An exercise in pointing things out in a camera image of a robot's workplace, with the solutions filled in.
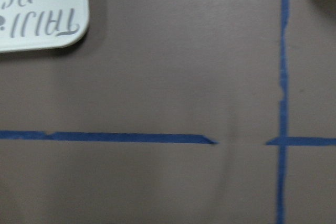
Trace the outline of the cream bear tray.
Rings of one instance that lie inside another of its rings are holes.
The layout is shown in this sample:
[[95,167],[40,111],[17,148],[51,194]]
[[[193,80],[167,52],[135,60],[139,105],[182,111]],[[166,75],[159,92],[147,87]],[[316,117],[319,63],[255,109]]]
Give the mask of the cream bear tray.
[[89,0],[1,0],[1,52],[71,46],[89,19]]

